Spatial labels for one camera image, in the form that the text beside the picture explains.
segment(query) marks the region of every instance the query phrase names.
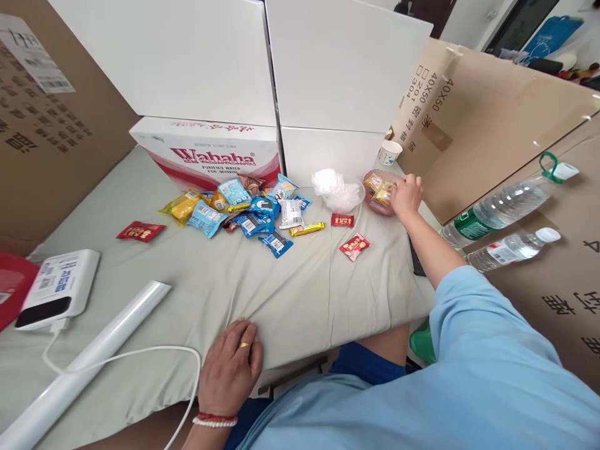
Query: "light blue shirt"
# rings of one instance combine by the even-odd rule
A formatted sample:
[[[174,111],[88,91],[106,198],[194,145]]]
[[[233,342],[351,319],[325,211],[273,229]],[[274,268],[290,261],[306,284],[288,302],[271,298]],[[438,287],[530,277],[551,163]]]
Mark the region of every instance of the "light blue shirt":
[[[379,386],[304,381],[238,449],[600,448],[600,397],[474,268],[442,280],[429,322],[436,364]]]

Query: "charging cable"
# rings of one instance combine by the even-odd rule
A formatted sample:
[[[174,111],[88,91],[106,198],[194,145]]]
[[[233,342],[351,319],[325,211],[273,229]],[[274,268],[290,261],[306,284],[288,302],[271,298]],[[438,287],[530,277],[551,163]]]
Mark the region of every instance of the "charging cable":
[[[121,358],[125,358],[126,356],[131,356],[131,355],[135,355],[135,354],[138,354],[138,353],[145,353],[145,352],[148,352],[148,351],[155,351],[155,350],[180,350],[180,351],[186,351],[188,353],[193,354],[196,357],[197,370],[196,370],[196,378],[194,380],[194,384],[192,385],[192,396],[190,397],[189,403],[187,404],[186,412],[183,415],[183,418],[181,419],[181,422],[179,422],[179,426],[175,430],[175,433],[171,437],[171,440],[167,443],[167,446],[164,448],[164,450],[169,450],[169,448],[171,447],[171,445],[173,444],[173,442],[177,438],[177,435],[181,431],[181,428],[183,428],[184,424],[186,423],[186,419],[188,418],[189,412],[191,411],[192,405],[194,404],[194,398],[196,398],[196,389],[198,388],[198,382],[200,381],[200,369],[202,367],[202,359],[200,357],[200,354],[195,349],[190,348],[190,347],[171,346],[171,345],[167,345],[167,346],[154,346],[154,347],[147,347],[147,348],[140,349],[140,350],[130,351],[130,352],[127,352],[127,353],[121,353],[121,354],[119,354],[117,356],[110,357],[108,359],[100,361],[100,362],[98,362],[96,364],[93,364],[91,366],[84,367],[84,368],[78,369],[76,371],[69,371],[69,370],[61,369],[60,367],[58,367],[56,364],[54,364],[50,360],[50,358],[48,356],[48,352],[50,351],[50,349],[52,348],[52,346],[56,342],[56,339],[58,339],[58,336],[60,335],[61,331],[64,330],[64,329],[66,329],[68,327],[68,325],[69,325],[69,318],[68,317],[65,317],[63,319],[57,320],[56,322],[52,323],[52,325],[50,327],[50,332],[52,333],[53,336],[52,336],[52,339],[50,340],[50,343],[47,345],[46,349],[42,353],[42,360],[44,361],[44,363],[50,369],[52,369],[54,372],[56,372],[59,375],[73,375],[73,374],[77,374],[77,373],[80,373],[80,372],[85,372],[87,370],[96,368],[98,366],[103,366],[106,363],[110,363],[111,361],[114,361],[116,359],[121,359]]]

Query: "sleeve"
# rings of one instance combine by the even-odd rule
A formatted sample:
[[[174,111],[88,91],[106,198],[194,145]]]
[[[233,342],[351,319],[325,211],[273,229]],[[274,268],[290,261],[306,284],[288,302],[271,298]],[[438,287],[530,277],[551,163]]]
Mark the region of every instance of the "sleeve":
[[[429,324],[438,361],[544,358],[561,365],[553,345],[471,266],[441,281]]]

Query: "white tube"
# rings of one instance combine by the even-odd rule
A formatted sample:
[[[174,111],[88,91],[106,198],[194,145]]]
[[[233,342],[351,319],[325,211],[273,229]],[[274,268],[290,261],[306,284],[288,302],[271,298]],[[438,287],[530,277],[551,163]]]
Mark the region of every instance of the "white tube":
[[[158,281],[146,287],[73,360],[67,371],[77,371],[110,358],[169,292]],[[56,378],[48,388],[2,433],[0,449],[31,450],[61,414],[102,369],[95,367]]]

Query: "white beaded bracelet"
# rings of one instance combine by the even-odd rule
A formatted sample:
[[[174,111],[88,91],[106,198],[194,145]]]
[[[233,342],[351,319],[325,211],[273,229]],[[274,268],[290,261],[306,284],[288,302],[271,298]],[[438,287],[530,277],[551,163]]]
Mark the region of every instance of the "white beaded bracelet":
[[[194,425],[207,426],[210,428],[231,428],[238,423],[238,420],[235,419],[233,421],[217,422],[217,421],[203,421],[202,419],[199,419],[198,417],[194,417],[192,422],[194,423]]]

